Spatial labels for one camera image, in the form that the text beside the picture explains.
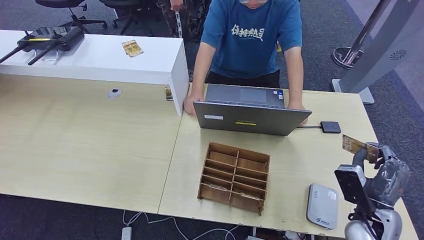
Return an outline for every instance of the white display stand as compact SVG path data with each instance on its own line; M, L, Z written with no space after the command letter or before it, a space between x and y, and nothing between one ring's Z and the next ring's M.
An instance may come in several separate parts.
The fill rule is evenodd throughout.
M0 57L17 46L23 31L0 30ZM135 40L144 51L126 55L122 43ZM20 51L0 64L0 74L169 85L180 116L189 89L183 39L86 34L71 51L60 52L58 61L38 61L29 66L34 51Z

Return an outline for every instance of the white power bank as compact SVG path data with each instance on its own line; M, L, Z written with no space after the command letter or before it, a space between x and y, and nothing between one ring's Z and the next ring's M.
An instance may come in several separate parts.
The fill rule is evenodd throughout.
M309 186L306 218L326 229L337 227L339 197L336 190L320 184Z

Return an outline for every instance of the blue t-shirt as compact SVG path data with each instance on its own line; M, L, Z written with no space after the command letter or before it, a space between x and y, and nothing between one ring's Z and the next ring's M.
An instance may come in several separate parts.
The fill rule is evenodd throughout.
M282 51L302 46L298 0L268 0L250 9L239 0L212 0L201 41L216 49L210 70L229 78L254 79L278 70Z

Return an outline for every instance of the white label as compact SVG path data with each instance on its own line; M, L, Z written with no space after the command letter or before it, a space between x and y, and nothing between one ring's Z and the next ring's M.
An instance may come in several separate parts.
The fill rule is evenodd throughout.
M329 191L328 192L328 197L331 198L332 200L336 200L336 193L333 191Z
M216 119L216 120L223 120L224 119L223 116L215 116L215 115L205 115L204 118L205 119Z

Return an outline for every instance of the laptop keyboard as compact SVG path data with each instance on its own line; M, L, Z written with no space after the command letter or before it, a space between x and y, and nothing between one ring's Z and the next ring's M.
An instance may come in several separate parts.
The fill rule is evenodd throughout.
M240 106L257 106L271 109L284 109L283 106L267 105L267 104L256 104L256 103L242 103L242 102L232 102L232 101L218 101L218 100L208 100L208 103L217 103L217 104L230 104L230 105L240 105Z

